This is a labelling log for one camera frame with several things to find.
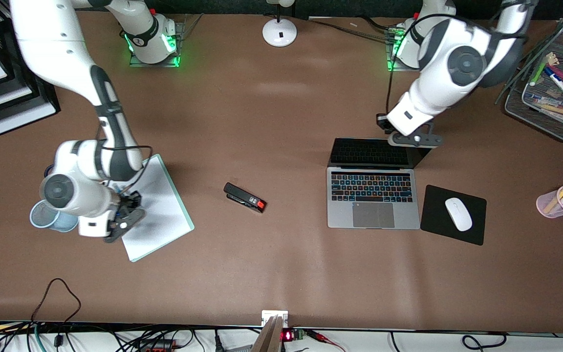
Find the white lamp base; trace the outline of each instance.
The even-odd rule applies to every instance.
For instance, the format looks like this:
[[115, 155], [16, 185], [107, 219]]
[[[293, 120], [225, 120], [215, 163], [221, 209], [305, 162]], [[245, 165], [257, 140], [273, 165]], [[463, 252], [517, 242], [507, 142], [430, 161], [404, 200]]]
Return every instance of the white lamp base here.
[[297, 38], [297, 27], [293, 22], [286, 19], [270, 20], [262, 28], [262, 36], [268, 44], [272, 46], [287, 46]]

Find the brown table surface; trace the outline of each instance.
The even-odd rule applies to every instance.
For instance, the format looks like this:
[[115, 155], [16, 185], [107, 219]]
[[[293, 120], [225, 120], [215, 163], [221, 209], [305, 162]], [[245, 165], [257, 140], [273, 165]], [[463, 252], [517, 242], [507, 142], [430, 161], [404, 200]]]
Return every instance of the brown table surface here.
[[[110, 14], [80, 13], [136, 140], [162, 155], [196, 229], [130, 263], [120, 242], [30, 225], [58, 145], [93, 138], [98, 124], [84, 98], [58, 89], [61, 113], [0, 136], [0, 319], [29, 319], [61, 277], [83, 303], [78, 321], [257, 325], [260, 310], [287, 309], [302, 326], [563, 332], [563, 218], [534, 205], [563, 184], [563, 143], [502, 114], [498, 87], [478, 89], [435, 119], [445, 143], [416, 187], [419, 207], [429, 184], [486, 198], [483, 246], [329, 229], [333, 139], [383, 136], [384, 47], [294, 20], [295, 43], [275, 48], [261, 37], [267, 20], [203, 16], [179, 69], [140, 69]], [[554, 27], [535, 25], [535, 40]], [[395, 74], [393, 102], [416, 75]], [[225, 198], [228, 181], [266, 200], [265, 213]], [[38, 318], [74, 308], [58, 285]]]

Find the black mouse pad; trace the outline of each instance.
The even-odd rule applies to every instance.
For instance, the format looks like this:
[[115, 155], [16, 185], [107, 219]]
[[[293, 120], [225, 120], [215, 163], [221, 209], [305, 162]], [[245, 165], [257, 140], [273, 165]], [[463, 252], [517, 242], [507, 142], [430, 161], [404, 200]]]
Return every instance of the black mouse pad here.
[[[460, 231], [455, 227], [447, 211], [447, 206], [444, 203], [445, 200], [449, 198], [460, 198], [466, 209], [469, 210], [469, 214], [471, 214], [471, 219], [473, 220], [473, 225], [470, 229]], [[447, 236], [448, 238], [483, 245], [486, 205], [487, 201], [483, 198], [427, 185], [420, 229]]]

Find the green marker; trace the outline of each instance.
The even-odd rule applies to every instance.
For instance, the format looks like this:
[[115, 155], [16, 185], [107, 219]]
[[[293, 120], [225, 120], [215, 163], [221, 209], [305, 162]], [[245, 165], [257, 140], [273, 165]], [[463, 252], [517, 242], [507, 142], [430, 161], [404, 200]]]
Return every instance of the green marker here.
[[536, 74], [534, 74], [534, 78], [531, 79], [531, 82], [529, 82], [530, 86], [535, 86], [536, 82], [538, 82], [538, 80], [540, 79], [540, 75], [542, 74], [542, 71], [544, 70], [544, 67], [547, 65], [547, 63], [545, 62], [545, 60], [543, 60], [540, 63], [540, 66], [538, 67], [538, 71], [536, 71]]

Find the silver laptop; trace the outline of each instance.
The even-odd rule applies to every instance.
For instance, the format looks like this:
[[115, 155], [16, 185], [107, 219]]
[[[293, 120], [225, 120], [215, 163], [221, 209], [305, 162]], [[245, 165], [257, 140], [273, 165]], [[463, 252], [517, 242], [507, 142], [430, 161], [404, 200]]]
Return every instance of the silver laptop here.
[[327, 168], [327, 225], [420, 229], [413, 168], [430, 149], [384, 139], [336, 138]]

